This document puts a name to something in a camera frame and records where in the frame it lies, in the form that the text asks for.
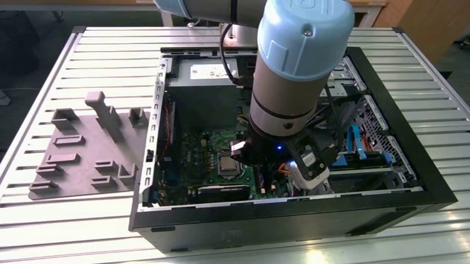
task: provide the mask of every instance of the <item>screw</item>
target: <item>screw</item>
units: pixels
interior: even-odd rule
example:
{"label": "screw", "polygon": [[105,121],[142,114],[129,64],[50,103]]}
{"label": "screw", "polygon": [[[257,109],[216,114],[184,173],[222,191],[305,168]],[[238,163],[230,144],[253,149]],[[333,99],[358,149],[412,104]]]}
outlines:
{"label": "screw", "polygon": [[294,124],[293,123],[286,123],[284,126],[285,126],[286,129],[292,129],[294,127]]}

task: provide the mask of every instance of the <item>floor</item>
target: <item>floor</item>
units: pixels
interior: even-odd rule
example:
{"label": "floor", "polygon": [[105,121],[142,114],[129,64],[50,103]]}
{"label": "floor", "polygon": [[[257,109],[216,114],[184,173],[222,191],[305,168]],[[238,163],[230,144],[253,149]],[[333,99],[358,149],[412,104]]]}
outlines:
{"label": "floor", "polygon": [[[34,47],[41,65],[38,70],[26,76],[9,76],[0,72],[0,90],[13,100],[9,106],[0,106],[0,161],[74,26],[162,26],[161,16],[156,12],[66,12],[62,23],[55,21],[51,12],[29,12],[29,17],[41,35],[41,42]],[[176,21],[177,26],[185,23],[182,20]],[[463,51],[459,46],[453,46],[437,65],[439,70],[455,71],[449,82],[468,103],[470,103],[469,63],[470,51]]]}

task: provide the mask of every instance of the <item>motherboard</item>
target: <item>motherboard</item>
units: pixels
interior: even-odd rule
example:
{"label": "motherboard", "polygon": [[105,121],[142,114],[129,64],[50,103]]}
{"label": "motherboard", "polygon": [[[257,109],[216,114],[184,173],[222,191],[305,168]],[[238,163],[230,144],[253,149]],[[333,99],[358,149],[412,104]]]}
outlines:
{"label": "motherboard", "polygon": [[288,180],[277,166],[256,168],[230,157],[230,142],[245,138],[245,133],[244,130],[184,133],[180,171],[164,171],[168,201],[173,205],[192,204],[192,194],[202,188],[213,192],[228,188],[230,192],[236,188],[236,193],[248,195],[249,200],[289,197]]}

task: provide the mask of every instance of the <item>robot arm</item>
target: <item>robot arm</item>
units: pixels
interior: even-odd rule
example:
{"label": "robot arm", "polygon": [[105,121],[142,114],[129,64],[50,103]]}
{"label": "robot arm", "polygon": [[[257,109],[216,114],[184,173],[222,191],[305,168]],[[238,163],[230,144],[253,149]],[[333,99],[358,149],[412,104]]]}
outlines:
{"label": "robot arm", "polygon": [[354,26],[350,3],[345,0],[154,1],[161,10],[176,15],[260,28],[248,140],[233,144],[233,158],[258,164],[273,159],[277,149],[289,150],[294,157],[289,166],[298,187],[313,189],[317,176],[329,173],[329,164],[305,127],[348,48]]}
{"label": "robot arm", "polygon": [[268,0],[154,0],[162,11],[186,18],[200,18],[258,28]]}

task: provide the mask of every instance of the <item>black cable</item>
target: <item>black cable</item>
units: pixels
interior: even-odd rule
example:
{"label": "black cable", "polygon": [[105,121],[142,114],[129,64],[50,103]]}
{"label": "black cable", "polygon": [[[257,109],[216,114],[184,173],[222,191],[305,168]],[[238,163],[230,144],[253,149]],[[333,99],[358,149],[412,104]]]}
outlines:
{"label": "black cable", "polygon": [[242,116],[238,116],[238,118],[241,118],[241,119],[244,119],[248,123],[250,123],[250,120],[249,120],[249,118],[246,118],[246,117],[242,117]]}
{"label": "black cable", "polygon": [[228,33],[230,31],[230,29],[233,28],[233,24],[229,24],[225,28],[225,30],[222,31],[222,35],[221,35],[221,43],[220,43],[220,52],[221,52],[221,59],[222,59],[222,65],[224,65],[224,68],[226,69],[226,73],[228,73],[228,76],[229,76],[229,79],[232,80],[232,82],[236,84],[236,85],[242,85],[241,83],[241,79],[236,78],[233,73],[230,72],[230,68],[229,68],[229,64],[228,64],[228,59],[226,59],[226,54],[224,53],[224,42],[226,40],[226,36],[228,36]]}
{"label": "black cable", "polygon": [[317,113],[313,115],[313,117],[309,119],[306,127],[310,127],[312,125],[316,126],[320,123],[322,123],[322,122],[318,123],[318,121],[325,120],[325,117],[329,116],[329,110],[330,110],[330,105],[325,106],[321,110],[318,110]]}
{"label": "black cable", "polygon": [[342,146],[344,146],[344,132],[342,132],[344,127],[341,125],[340,115],[338,115],[338,111],[337,111],[337,104],[333,101],[330,87],[328,85],[325,86],[325,91],[326,91],[326,95],[329,97],[329,102],[330,102],[330,106],[332,106],[332,110],[333,110],[333,115],[334,115],[336,122],[337,122],[337,129],[338,129],[338,132],[337,132],[337,137],[338,137],[338,139],[337,139],[338,140],[337,147],[338,147],[338,150],[341,151]]}
{"label": "black cable", "polygon": [[233,24],[238,24],[238,0],[232,0],[230,3],[230,20]]}

